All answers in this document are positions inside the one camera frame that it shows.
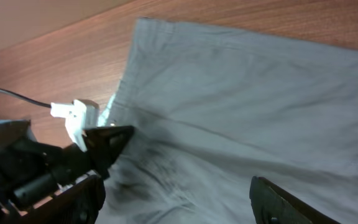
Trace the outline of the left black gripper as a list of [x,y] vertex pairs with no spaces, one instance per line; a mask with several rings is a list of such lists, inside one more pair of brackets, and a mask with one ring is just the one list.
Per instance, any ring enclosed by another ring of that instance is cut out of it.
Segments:
[[91,169],[103,180],[133,137],[133,126],[87,129],[87,151],[76,144],[60,148],[35,141],[29,121],[0,121],[0,223],[20,219],[56,196]]

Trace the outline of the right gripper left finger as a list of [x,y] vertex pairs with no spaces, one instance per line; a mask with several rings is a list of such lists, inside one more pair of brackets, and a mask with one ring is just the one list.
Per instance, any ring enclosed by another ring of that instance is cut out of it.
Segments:
[[106,192],[102,178],[91,175],[52,200],[24,215],[25,224],[94,224]]

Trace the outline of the grey shorts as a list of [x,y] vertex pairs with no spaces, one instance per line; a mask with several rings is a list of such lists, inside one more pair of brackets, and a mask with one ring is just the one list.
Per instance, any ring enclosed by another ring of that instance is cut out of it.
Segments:
[[98,223],[253,223],[254,176],[358,223],[356,50],[140,18],[104,114],[135,134]]

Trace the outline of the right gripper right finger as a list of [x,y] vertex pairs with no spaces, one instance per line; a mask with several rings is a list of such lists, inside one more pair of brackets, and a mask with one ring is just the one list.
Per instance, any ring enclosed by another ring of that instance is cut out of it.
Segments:
[[253,176],[249,198],[257,224],[339,224],[264,177]]

